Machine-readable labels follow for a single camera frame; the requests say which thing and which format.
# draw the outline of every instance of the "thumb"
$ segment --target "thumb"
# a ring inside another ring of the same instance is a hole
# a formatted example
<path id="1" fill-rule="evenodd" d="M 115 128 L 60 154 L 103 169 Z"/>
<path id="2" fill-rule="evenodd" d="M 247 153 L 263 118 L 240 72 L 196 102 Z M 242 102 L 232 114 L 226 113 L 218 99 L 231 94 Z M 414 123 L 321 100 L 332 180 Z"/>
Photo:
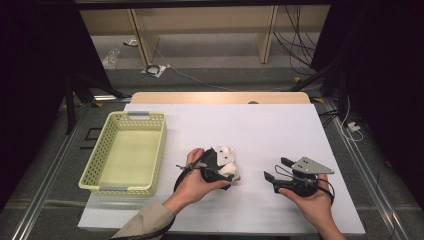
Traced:
<path id="1" fill-rule="evenodd" d="M 220 181 L 209 183 L 209 186 L 211 187 L 212 190 L 214 190 L 214 189 L 219 189 L 219 188 L 225 187 L 228 184 L 230 184 L 230 182 L 225 181 L 225 180 L 220 180 Z"/>

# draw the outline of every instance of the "fingers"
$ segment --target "fingers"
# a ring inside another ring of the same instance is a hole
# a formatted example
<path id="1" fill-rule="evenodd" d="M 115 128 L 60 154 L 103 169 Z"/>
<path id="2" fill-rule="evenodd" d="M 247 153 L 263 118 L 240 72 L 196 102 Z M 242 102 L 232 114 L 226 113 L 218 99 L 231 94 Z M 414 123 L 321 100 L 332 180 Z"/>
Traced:
<path id="1" fill-rule="evenodd" d="M 318 186 L 320 186 L 320 187 L 322 187 L 326 190 L 329 190 L 328 183 L 326 182 L 326 181 L 328 181 L 327 174 L 318 174 L 317 179 L 325 180 L 325 181 L 318 181 Z"/>
<path id="2" fill-rule="evenodd" d="M 187 155 L 186 165 L 196 161 L 200 156 L 202 156 L 204 150 L 203 148 L 195 148 Z"/>
<path id="3" fill-rule="evenodd" d="M 212 183 L 208 183 L 208 186 L 210 187 L 210 190 L 220 189 L 230 184 L 230 182 L 225 180 L 220 180 Z"/>
<path id="4" fill-rule="evenodd" d="M 296 193 L 293 191 L 287 189 L 287 188 L 280 188 L 278 189 L 278 192 L 281 193 L 281 195 L 285 196 L 286 198 L 292 200 L 293 202 L 296 202 L 298 198 L 300 198 Z"/>

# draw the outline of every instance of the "person's left hand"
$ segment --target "person's left hand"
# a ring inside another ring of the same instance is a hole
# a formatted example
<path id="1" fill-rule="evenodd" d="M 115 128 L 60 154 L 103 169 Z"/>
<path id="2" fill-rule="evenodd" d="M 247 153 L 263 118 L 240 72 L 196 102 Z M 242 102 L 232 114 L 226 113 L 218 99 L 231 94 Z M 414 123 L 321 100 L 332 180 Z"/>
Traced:
<path id="1" fill-rule="evenodd" d="M 186 166 L 196 161 L 202 156 L 203 152 L 204 150 L 202 148 L 193 149 L 187 155 Z M 177 215 L 187 205 L 200 201 L 209 192 L 225 187 L 228 184 L 229 182 L 225 180 L 207 183 L 203 180 L 200 170 L 194 169 L 187 173 L 176 191 L 163 205 L 173 212 L 174 215 Z"/>

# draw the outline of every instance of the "gray metal part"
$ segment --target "gray metal part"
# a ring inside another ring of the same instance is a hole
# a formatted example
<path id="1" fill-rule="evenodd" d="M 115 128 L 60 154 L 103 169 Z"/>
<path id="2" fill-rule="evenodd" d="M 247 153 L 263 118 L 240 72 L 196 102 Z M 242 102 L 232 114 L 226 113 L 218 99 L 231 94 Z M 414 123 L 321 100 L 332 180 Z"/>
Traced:
<path id="1" fill-rule="evenodd" d="M 298 172 L 307 174 L 334 174 L 334 170 L 307 157 L 302 157 L 299 161 L 295 162 L 291 168 Z"/>

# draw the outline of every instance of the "wooden edge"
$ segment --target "wooden edge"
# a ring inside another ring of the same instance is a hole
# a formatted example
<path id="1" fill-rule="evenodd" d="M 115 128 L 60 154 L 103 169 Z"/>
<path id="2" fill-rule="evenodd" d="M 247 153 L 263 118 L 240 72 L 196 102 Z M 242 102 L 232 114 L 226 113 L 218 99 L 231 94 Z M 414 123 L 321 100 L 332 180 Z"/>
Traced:
<path id="1" fill-rule="evenodd" d="M 162 104 L 310 104 L 303 92 L 137 92 L 131 103 Z"/>

